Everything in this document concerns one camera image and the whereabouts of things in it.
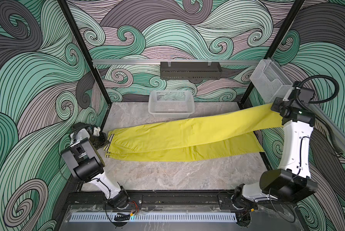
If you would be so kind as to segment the yellow-green long pants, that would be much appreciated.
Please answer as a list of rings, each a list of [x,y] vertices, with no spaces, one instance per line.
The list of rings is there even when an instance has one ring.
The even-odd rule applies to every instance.
[[[254,131],[281,127],[271,105],[221,115],[109,132],[106,157],[138,162],[192,162],[262,152]]]

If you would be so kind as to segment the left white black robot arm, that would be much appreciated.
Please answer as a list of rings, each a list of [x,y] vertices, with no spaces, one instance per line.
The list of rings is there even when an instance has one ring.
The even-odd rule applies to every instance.
[[[112,208],[124,208],[129,196],[116,180],[107,177],[105,162],[98,153],[98,149],[108,144],[100,127],[78,122],[71,126],[70,144],[60,155],[76,180],[97,186]]]

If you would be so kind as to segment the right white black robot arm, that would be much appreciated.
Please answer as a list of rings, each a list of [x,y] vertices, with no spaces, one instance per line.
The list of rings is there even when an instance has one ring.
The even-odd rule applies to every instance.
[[[264,172],[259,182],[241,184],[235,189],[231,197],[235,209],[256,209],[258,202],[266,200],[297,203],[318,190],[309,170],[309,143],[317,120],[327,128],[334,149],[332,156],[342,156],[343,151],[337,145],[330,125],[308,108],[316,103],[313,100],[315,91],[304,87],[312,79],[329,80],[334,85],[333,94],[318,103],[337,97],[340,90],[338,82],[329,76],[315,75],[294,82],[283,98],[275,98],[271,110],[282,116],[285,134],[281,161],[277,169]]]

